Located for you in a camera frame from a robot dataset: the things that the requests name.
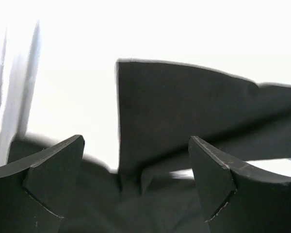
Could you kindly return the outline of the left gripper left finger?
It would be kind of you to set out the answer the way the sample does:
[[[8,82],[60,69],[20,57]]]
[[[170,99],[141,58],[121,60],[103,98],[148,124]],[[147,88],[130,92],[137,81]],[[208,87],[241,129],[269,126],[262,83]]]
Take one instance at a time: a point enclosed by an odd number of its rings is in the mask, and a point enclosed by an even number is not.
[[[82,161],[85,141],[74,135],[0,167],[0,233],[56,233]]]

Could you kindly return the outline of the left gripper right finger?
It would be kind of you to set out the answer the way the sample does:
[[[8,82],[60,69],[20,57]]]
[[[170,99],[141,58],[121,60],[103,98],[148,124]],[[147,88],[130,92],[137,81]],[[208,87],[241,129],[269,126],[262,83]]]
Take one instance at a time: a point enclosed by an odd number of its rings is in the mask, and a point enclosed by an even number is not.
[[[291,233],[291,177],[272,173],[193,136],[189,155],[212,233]]]

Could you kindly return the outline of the black trousers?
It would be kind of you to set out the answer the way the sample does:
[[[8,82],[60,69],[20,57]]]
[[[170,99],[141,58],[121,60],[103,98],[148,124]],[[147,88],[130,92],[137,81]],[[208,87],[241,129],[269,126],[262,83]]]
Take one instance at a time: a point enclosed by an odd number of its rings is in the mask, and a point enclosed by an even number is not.
[[[291,158],[291,87],[128,61],[117,63],[117,81],[119,169],[81,163],[58,233],[211,233],[193,136],[247,163]]]

